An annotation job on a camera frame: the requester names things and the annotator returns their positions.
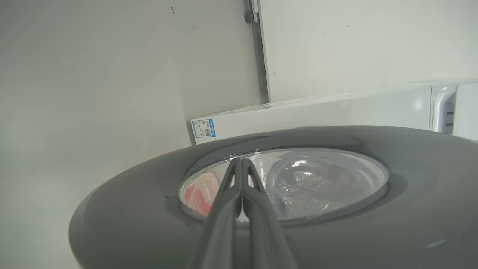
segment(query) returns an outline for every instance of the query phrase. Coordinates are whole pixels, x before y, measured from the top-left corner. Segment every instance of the white wall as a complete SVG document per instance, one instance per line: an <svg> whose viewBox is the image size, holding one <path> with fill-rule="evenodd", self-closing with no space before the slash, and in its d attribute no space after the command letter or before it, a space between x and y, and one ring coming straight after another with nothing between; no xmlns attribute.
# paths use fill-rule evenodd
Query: white wall
<svg viewBox="0 0 478 269"><path fill-rule="evenodd" d="M476 0L260 0L272 101L478 77Z"/></svg>
<svg viewBox="0 0 478 269"><path fill-rule="evenodd" d="M94 188L189 146L190 118L259 103L243 5L0 0L0 268L77 268Z"/></svg>

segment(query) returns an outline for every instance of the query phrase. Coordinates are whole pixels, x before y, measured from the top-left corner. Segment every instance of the scratch on gray surface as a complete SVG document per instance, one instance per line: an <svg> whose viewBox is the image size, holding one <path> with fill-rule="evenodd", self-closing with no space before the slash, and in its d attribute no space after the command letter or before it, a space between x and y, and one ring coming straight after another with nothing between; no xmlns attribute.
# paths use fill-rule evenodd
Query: scratch on gray surface
<svg viewBox="0 0 478 269"><path fill-rule="evenodd" d="M437 245L442 244L442 243L444 243L444 242L446 242L446 239L441 239L441 240L438 240L438 241L433 242L433 243L431 243L431 244L428 244L428 245L426 246L426 248L436 247Z"/></svg>

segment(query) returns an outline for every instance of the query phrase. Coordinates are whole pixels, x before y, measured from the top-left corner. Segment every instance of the round glass door window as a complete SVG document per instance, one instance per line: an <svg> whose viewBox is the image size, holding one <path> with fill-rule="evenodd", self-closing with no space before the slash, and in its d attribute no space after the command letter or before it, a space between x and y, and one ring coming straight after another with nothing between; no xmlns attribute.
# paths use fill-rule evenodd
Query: round glass door window
<svg viewBox="0 0 478 269"><path fill-rule="evenodd" d="M385 166L369 156L326 148L264 150L221 160L196 172L179 188L180 200L208 215L230 161L250 159L279 220L312 218L355 204L381 189ZM247 221L241 214L239 221Z"/></svg>

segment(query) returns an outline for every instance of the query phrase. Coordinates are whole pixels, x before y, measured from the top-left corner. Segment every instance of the washing machine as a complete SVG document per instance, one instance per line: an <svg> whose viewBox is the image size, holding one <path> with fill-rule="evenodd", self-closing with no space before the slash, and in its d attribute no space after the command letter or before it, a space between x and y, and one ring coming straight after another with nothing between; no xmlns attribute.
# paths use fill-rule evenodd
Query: washing machine
<svg viewBox="0 0 478 269"><path fill-rule="evenodd" d="M75 211L85 269L478 266L478 144L403 127L304 127L141 163Z"/></svg>

